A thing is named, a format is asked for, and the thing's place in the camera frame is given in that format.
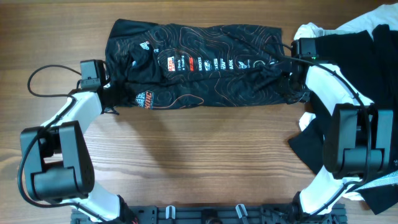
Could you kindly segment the black orange printed cycling jersey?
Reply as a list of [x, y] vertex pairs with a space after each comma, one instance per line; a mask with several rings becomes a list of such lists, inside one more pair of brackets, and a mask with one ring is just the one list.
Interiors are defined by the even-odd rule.
[[105, 56], [114, 104], [149, 110], [287, 103], [279, 28], [117, 20]]

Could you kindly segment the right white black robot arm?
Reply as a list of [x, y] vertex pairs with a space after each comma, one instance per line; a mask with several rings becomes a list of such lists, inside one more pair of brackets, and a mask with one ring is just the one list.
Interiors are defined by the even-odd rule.
[[292, 202], [293, 220], [331, 212], [341, 198], [364, 200], [375, 214], [397, 203], [397, 172], [389, 171], [394, 112], [363, 95], [333, 64], [310, 65], [303, 78], [314, 112], [288, 144], [315, 173]]

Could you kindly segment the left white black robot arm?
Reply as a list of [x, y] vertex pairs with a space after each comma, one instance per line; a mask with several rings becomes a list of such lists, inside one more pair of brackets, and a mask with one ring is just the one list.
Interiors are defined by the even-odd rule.
[[95, 181], [84, 139], [90, 123], [103, 113], [105, 78], [82, 78], [68, 102], [49, 121], [21, 132], [22, 159], [17, 186], [22, 198], [39, 208], [71, 206], [93, 222], [129, 223], [134, 219], [123, 198]]

